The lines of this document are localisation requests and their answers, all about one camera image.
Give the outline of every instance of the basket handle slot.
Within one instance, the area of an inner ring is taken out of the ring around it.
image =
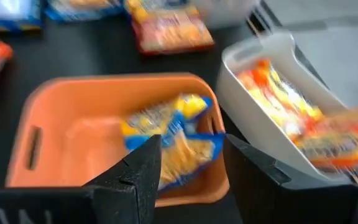
[[[217,129],[216,129],[216,124],[215,124],[215,122],[214,122],[214,117],[213,117],[213,116],[210,116],[210,117],[209,117],[209,122],[210,122],[210,124],[211,124],[212,133],[213,133],[213,134],[218,133],[218,131],[217,131]]]
[[[42,137],[42,130],[39,127],[32,128],[31,148],[29,151],[29,160],[27,162],[28,170],[35,170],[37,166],[37,158],[39,154],[39,147]]]

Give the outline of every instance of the white plastic tray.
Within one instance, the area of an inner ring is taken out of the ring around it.
[[[256,148],[306,174],[323,181],[335,181],[317,170],[261,109],[236,78],[243,69],[252,68],[261,57],[270,58],[274,68],[318,105],[324,114],[346,107],[295,57],[291,33],[278,31],[245,40],[228,47],[222,56],[216,96],[223,110],[241,133]]]

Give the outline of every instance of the orange plastic bin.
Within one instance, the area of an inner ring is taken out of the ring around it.
[[[29,97],[9,164],[7,187],[81,186],[128,152],[122,118],[180,93],[209,96],[214,106],[199,131],[224,131],[210,87],[189,73],[58,78]],[[157,207],[211,203],[229,189],[223,155],[184,187],[159,195]]]

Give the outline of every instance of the black countertop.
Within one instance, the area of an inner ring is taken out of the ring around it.
[[[245,24],[211,32],[216,46],[205,52],[143,57],[124,17],[93,22],[57,24],[46,20],[42,32],[3,34],[14,59],[0,75],[0,187],[4,185],[14,137],[28,95],[55,77],[145,72],[191,72],[215,86],[222,50],[253,33]],[[224,115],[228,133],[240,135]],[[154,223],[242,223],[228,193],[209,205],[158,208]]]

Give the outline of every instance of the yellow snack bag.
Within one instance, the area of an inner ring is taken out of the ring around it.
[[[254,68],[242,71],[237,78],[293,141],[307,126],[323,118],[320,109],[281,77],[268,59],[258,60]]]
[[[125,137],[125,145],[131,152],[149,136]],[[224,133],[186,135],[181,119],[173,118],[168,130],[162,135],[161,174],[158,189],[186,184],[207,163],[218,158],[223,148]]]
[[[184,121],[196,123],[199,115],[212,105],[208,97],[181,95],[175,100],[142,110],[121,122],[123,135],[165,134],[175,114],[183,116]]]

